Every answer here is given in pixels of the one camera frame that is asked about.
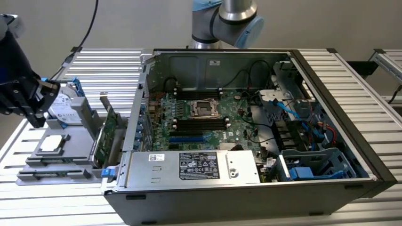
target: warning label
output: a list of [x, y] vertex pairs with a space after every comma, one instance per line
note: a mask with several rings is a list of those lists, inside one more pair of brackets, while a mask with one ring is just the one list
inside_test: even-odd
[[219, 179], [217, 152], [180, 153], [179, 158], [182, 180]]

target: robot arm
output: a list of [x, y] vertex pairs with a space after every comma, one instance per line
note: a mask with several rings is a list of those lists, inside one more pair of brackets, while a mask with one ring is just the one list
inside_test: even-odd
[[34, 72], [10, 29], [14, 19], [0, 15], [0, 113], [26, 116], [39, 128], [44, 125], [43, 114], [58, 96], [60, 84], [42, 81]]
[[263, 25], [253, 0], [192, 2], [192, 48], [221, 48], [221, 40], [238, 48], [249, 48]]

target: blue plastic clip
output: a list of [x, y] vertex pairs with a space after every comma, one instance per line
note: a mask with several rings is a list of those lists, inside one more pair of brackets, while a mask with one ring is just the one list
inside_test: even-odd
[[289, 170], [293, 180], [323, 180], [343, 178], [343, 171], [337, 171], [334, 174], [314, 176], [310, 167], [294, 167]]
[[102, 178], [114, 178], [116, 170], [115, 169], [103, 169], [100, 173]]

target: black cable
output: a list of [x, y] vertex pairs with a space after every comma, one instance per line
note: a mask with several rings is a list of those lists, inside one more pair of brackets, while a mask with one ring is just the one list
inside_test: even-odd
[[62, 70], [63, 70], [63, 67], [59, 68], [59, 70], [56, 71], [56, 73], [54, 74], [54, 76], [50, 78], [50, 80], [52, 80], [54, 77], [56, 77], [59, 75], [59, 73], [62, 72]]
[[398, 88], [397, 88], [397, 90], [395, 90], [395, 92], [394, 92], [394, 94], [391, 96], [391, 99], [389, 101], [389, 104], [394, 101], [394, 99], [397, 97], [397, 94], [401, 92], [401, 90], [402, 90], [402, 85], [398, 86]]
[[163, 89], [162, 89], [163, 92], [166, 92], [166, 83], [167, 83], [168, 80], [171, 80], [171, 79], [174, 79], [174, 80], [178, 82], [176, 77], [167, 77], [167, 78], [164, 79], [164, 82], [163, 82]]
[[222, 86], [222, 88], [227, 87], [233, 83], [233, 81], [239, 77], [239, 75], [241, 75], [242, 72], [246, 72], [247, 75], [249, 75], [249, 77], [250, 77], [250, 73], [249, 73], [249, 71], [246, 69], [239, 70], [239, 72], [237, 73], [237, 75], [233, 78], [233, 80], [225, 86]]
[[250, 136], [249, 136], [249, 140], [253, 142], [253, 143], [255, 143], [255, 144], [261, 144], [261, 143], [265, 143], [265, 142], [267, 142], [269, 140], [273, 140], [273, 139], [275, 139], [275, 137], [271, 137], [271, 138], [269, 138], [267, 140], [263, 140], [263, 141], [254, 141], [254, 140], [251, 140], [251, 135], [255, 133], [255, 130], [253, 131], [253, 133], [250, 134]]
[[254, 101], [254, 103], [255, 103], [255, 104], [250, 103], [250, 105], [255, 105], [255, 106], [259, 106], [259, 107], [263, 106], [262, 99], [259, 98], [259, 96], [253, 97], [250, 101]]
[[258, 64], [258, 63], [265, 63], [266, 64], [266, 66], [269, 68], [269, 75], [271, 74], [271, 66], [270, 66], [269, 62], [266, 62], [265, 60], [257, 60], [257, 61], [254, 61], [253, 64], [251, 64], [250, 70], [249, 70], [249, 85], [250, 86], [253, 85], [253, 83], [251, 83], [251, 70], [253, 70], [254, 65]]
[[[254, 94], [254, 95], [250, 96], [247, 99], [253, 99], [255, 96], [258, 96], [258, 94]], [[241, 110], [241, 108], [242, 108], [242, 106], [243, 106], [245, 100], [242, 101], [241, 106], [239, 106], [239, 108], [238, 108], [238, 113], [239, 113], [239, 110]], [[247, 121], [247, 120], [243, 118], [243, 116], [241, 116], [241, 119], [242, 119], [246, 123], [249, 123], [250, 125], [254, 125], [254, 126], [266, 126], [267, 128], [271, 128], [271, 126], [269, 126], [269, 125], [266, 125], [266, 124], [254, 123], [254, 122]]]
[[63, 63], [62, 63], [62, 67], [59, 68], [58, 72], [54, 74], [54, 76], [50, 78], [50, 80], [54, 79], [54, 77], [58, 76], [58, 74], [60, 73], [60, 71], [67, 67], [67, 65], [71, 63], [74, 56], [76, 54], [76, 52], [80, 50], [88, 36], [92, 30], [92, 26], [94, 26], [94, 22], [95, 22], [95, 17], [96, 17], [96, 13], [98, 13], [98, 5], [99, 5], [99, 0], [95, 0], [95, 9], [94, 9], [94, 15], [92, 15], [92, 19], [91, 19], [91, 24], [90, 24], [90, 28], [87, 31], [87, 34], [82, 40], [82, 43], [79, 44], [78, 48], [74, 50], [74, 52], [67, 56], [67, 58], [64, 59]]

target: circuit board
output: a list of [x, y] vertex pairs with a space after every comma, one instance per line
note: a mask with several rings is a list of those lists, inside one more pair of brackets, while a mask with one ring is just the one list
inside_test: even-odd
[[[249, 141], [245, 137], [243, 131], [247, 130], [247, 134], [254, 131], [254, 126], [246, 123], [239, 114], [238, 108], [243, 101], [243, 97], [239, 100], [234, 99], [235, 95], [241, 95], [241, 92], [226, 91], [222, 98], [218, 100], [218, 114], [219, 118], [229, 117], [231, 126], [226, 130], [204, 130], [202, 143], [179, 143], [179, 148], [175, 150], [219, 150], [221, 145], [227, 143], [242, 145], [245, 150], [253, 150], [257, 153], [261, 150], [261, 146], [257, 143]], [[175, 131], [172, 128], [172, 121], [178, 119], [191, 119], [191, 101], [176, 100], [174, 96], [167, 93], [159, 100], [160, 107], [156, 114], [163, 115], [159, 121], [154, 122], [154, 148], [152, 151], [170, 150], [170, 132]]]
[[104, 126], [100, 131], [100, 139], [95, 147], [96, 148], [95, 158], [102, 165], [107, 161], [110, 152], [112, 150], [116, 127], [118, 127], [118, 115], [112, 107], [110, 106], [107, 110]]

